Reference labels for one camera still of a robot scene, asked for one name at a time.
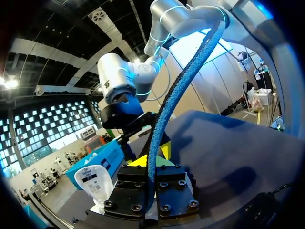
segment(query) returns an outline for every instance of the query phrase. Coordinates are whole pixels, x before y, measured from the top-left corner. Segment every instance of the person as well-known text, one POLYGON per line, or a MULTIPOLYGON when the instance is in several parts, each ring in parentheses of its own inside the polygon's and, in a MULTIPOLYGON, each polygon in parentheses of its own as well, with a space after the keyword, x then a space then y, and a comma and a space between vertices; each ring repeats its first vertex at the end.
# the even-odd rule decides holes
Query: person
POLYGON ((71 158, 70 158, 69 154, 68 154, 68 153, 65 153, 65 157, 67 158, 67 160, 68 160, 68 162, 69 162, 69 164, 70 164, 70 166, 71 166, 71 165, 72 165, 72 162, 71 162, 71 158))
POLYGON ((111 142, 112 141, 112 138, 110 137, 109 133, 105 134, 105 138, 104 139, 105 139, 106 142, 111 142))
POLYGON ((25 201, 29 201, 30 197, 28 194, 23 193, 20 189, 19 189, 20 195, 21 197, 25 200, 25 201))
POLYGON ((58 179, 60 178, 60 176, 58 175, 57 171, 55 171, 55 169, 51 168, 51 171, 52 171, 53 176, 54 176, 55 178, 58 178, 58 179))

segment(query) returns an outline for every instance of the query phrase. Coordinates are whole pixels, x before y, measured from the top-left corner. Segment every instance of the label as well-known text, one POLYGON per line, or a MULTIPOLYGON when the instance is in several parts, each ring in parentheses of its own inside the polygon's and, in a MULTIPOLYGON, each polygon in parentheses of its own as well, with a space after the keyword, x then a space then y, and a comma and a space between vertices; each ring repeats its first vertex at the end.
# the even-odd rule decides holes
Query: label
POLYGON ((93 179, 93 178, 96 178, 96 177, 97 177, 97 175, 96 175, 96 172, 95 172, 94 168, 91 168, 91 169, 84 168, 81 171, 81 179, 84 183, 93 179))
POLYGON ((91 192, 96 193, 98 190, 101 189, 101 186, 99 185, 99 183, 97 182, 97 180, 95 180, 93 183, 88 184, 91 192))

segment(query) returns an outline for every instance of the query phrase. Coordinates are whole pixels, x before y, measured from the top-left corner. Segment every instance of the ceiling beam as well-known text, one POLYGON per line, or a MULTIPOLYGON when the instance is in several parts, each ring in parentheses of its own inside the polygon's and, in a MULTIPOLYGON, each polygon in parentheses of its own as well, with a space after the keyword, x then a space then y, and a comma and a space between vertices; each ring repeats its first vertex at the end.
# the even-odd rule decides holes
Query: ceiling beam
POLYGON ((92 29, 90 29, 81 18, 75 17, 74 14, 61 3, 55 0, 50 0, 45 5, 45 7, 66 18, 68 21, 70 21, 71 23, 82 29, 84 32, 86 32, 91 38, 101 43, 104 42, 103 39, 98 36, 92 29))

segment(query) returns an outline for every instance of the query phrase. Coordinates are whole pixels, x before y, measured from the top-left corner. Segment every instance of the large window wall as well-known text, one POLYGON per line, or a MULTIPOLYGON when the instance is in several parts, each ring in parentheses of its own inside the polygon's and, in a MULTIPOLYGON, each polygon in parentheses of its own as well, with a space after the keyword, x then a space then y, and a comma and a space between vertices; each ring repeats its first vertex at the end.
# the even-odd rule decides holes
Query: large window wall
MULTIPOLYGON (((96 124, 85 101, 59 103, 14 111, 13 125, 26 166, 81 139, 96 124)), ((6 177, 21 171, 12 147, 9 120, 0 119, 0 164, 6 177)))
POLYGON ((13 177, 21 171, 14 147, 12 146, 9 119, 0 119, 0 165, 7 177, 13 177))

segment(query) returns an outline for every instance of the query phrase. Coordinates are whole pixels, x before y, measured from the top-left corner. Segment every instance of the cable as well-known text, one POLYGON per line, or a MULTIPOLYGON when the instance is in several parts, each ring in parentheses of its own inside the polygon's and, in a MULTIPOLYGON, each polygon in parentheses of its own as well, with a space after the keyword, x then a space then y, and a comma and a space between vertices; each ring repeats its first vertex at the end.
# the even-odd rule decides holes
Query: cable
POLYGON ((170 73, 170 70, 169 70, 169 68, 168 68, 168 66, 167 66, 167 63, 166 63, 166 61, 165 61, 165 59, 160 55, 160 57, 161 57, 161 59, 163 60, 163 62, 164 62, 164 64, 165 64, 165 66, 166 66, 166 69, 167 69, 167 75, 168 75, 168 84, 167 84, 167 87, 166 87, 166 89, 165 89, 165 91, 162 93, 162 95, 160 95, 158 98, 155 98, 155 99, 146 99, 146 101, 156 101, 156 100, 158 100, 158 99, 161 99, 165 94, 166 94, 166 92, 167 92, 167 90, 170 88, 170 86, 171 86, 171 73, 170 73))
POLYGON ((146 174, 148 176, 148 188, 145 198, 147 201, 146 209, 151 207, 154 199, 156 157, 165 127, 183 93, 216 47, 219 39, 223 34, 225 26, 226 24, 220 20, 215 24, 215 26, 213 26, 213 28, 203 39, 203 42, 194 57, 176 78, 174 84, 171 86, 168 94, 165 97, 165 100, 159 109, 156 121, 152 126, 148 140, 145 143, 142 152, 140 153, 141 156, 147 154, 148 152, 146 167, 146 174))
POLYGON ((275 194, 278 193, 279 191, 282 191, 283 189, 285 189, 285 188, 287 188, 287 187, 291 187, 291 186, 292 186, 291 183, 285 184, 285 185, 283 185, 283 186, 280 186, 277 190, 273 191, 271 194, 272 194, 272 195, 275 195, 275 194))

